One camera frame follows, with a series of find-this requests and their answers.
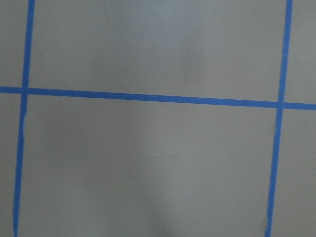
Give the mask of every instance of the stain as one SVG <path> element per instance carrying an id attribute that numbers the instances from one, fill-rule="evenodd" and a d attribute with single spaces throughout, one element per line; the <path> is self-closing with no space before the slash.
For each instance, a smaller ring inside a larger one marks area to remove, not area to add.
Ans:
<path id="1" fill-rule="evenodd" d="M 147 157 L 136 162 L 129 173 L 129 184 L 142 200 L 153 200 L 164 195 L 178 157 Z"/>

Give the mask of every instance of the gray floor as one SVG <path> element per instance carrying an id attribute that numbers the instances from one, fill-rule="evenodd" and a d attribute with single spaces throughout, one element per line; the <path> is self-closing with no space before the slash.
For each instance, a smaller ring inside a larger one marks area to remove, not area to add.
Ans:
<path id="1" fill-rule="evenodd" d="M 27 4 L 0 7 L 21 86 Z M 30 87 L 276 101 L 286 0 L 36 2 Z M 316 103 L 316 2 L 295 1 L 285 100 Z M 20 95 L 0 94 L 0 236 Z M 19 237 L 264 237 L 276 109 L 30 95 Z M 316 235 L 316 112 L 285 110 L 273 237 Z"/>

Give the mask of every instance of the blue grid line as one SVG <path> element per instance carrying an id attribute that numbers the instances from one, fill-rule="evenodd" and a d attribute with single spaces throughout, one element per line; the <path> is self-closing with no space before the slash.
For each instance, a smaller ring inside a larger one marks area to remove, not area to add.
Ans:
<path id="1" fill-rule="evenodd" d="M 22 88 L 0 86 L 0 93 L 21 94 Z M 152 101 L 168 103 L 186 103 L 186 104 L 203 104 L 203 105 L 224 105 L 224 106 L 247 106 L 257 108 L 278 108 L 277 101 L 260 101 L 260 100 L 238 100 L 222 98 L 204 98 L 188 96 L 171 96 L 171 95 L 149 95 L 149 94 L 130 94 L 116 92 L 99 92 L 83 90 L 61 90 L 61 89 L 44 89 L 28 88 L 29 95 L 48 95 L 48 96 L 66 96 L 78 98 L 99 98 L 99 99 L 117 99 L 117 100 L 135 100 L 135 101 Z M 293 110 L 316 110 L 316 104 L 284 102 L 283 109 Z"/>
<path id="2" fill-rule="evenodd" d="M 280 82 L 279 82 L 279 91 L 278 91 L 278 106 L 277 106 L 277 111 L 276 111 L 276 130 L 275 130 L 275 137 L 274 137 L 274 144 L 273 144 L 270 187 L 269 187 L 268 208 L 267 208 L 267 228 L 265 232 L 265 237 L 271 236 L 272 222 L 273 222 L 273 210 L 274 210 L 276 182 L 277 182 L 277 165 L 278 165 L 278 156 L 279 156 L 279 150 L 280 150 L 280 138 L 281 138 L 282 117 L 283 117 L 283 108 L 284 108 L 284 95 L 285 95 L 285 86 L 286 86 L 286 73 L 287 73 L 288 53 L 289 53 L 289 46 L 290 46 L 292 6 L 293 6 L 293 0 L 287 0 L 286 12 L 285 12 L 285 23 L 284 23 Z"/>
<path id="3" fill-rule="evenodd" d="M 23 150 L 24 150 L 24 122 L 28 103 L 28 86 L 30 74 L 32 31 L 34 18 L 35 0 L 29 0 L 28 16 L 25 34 L 24 63 L 21 93 L 21 107 L 19 120 L 19 135 L 16 156 L 15 185 L 14 185 L 14 201 L 13 201 L 13 234 L 18 236 L 19 213 L 20 213 L 20 197 L 21 197 L 21 181 L 23 166 Z"/>

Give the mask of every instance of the gray surface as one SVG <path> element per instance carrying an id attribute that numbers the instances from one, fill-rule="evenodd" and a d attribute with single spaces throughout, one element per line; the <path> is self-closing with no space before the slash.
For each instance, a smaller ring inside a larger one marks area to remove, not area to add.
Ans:
<path id="1" fill-rule="evenodd" d="M 286 101 L 316 103 L 316 1 L 294 1 Z"/>
<path id="2" fill-rule="evenodd" d="M 274 119 L 30 96 L 20 237 L 263 237 Z"/>
<path id="3" fill-rule="evenodd" d="M 26 0 L 0 0 L 0 86 L 21 86 Z"/>
<path id="4" fill-rule="evenodd" d="M 277 100 L 285 0 L 41 0 L 31 87 Z"/>
<path id="5" fill-rule="evenodd" d="M 0 236 L 12 236 L 19 95 L 0 94 Z"/>
<path id="6" fill-rule="evenodd" d="M 284 111 L 273 237 L 316 236 L 315 140 L 315 111 Z"/>

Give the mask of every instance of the vertical blue line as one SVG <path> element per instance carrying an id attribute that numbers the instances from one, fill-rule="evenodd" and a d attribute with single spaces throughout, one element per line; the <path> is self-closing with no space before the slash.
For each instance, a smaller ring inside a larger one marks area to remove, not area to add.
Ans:
<path id="1" fill-rule="evenodd" d="M 24 121 L 25 121 L 25 115 L 26 115 L 27 103 L 28 103 L 28 86 L 29 86 L 30 61 L 31 61 L 34 6 L 35 6 L 35 0 L 29 0 L 26 35 L 25 35 L 19 134 L 18 134 L 18 146 L 17 146 L 16 169 L 15 169 L 15 186 L 14 186 L 14 201 L 13 201 L 14 237 L 18 236 L 18 225 L 19 225 L 21 179 L 22 179 L 23 150 L 24 150 Z"/>
<path id="2" fill-rule="evenodd" d="M 271 236 L 272 223 L 273 223 L 273 210 L 274 210 L 276 182 L 277 182 L 277 165 L 278 165 L 278 156 L 279 156 L 281 129 L 282 129 L 286 72 L 287 72 L 288 53 L 289 53 L 289 44 L 290 44 L 292 6 L 293 6 L 293 0 L 287 0 L 285 24 L 284 24 L 284 36 L 283 36 L 282 62 L 281 62 L 280 82 L 279 82 L 279 91 L 278 91 L 278 106 L 276 109 L 276 130 L 275 130 L 275 137 L 274 137 L 274 144 L 273 144 L 270 188 L 269 188 L 269 197 L 268 197 L 267 229 L 266 229 L 265 237 Z"/>

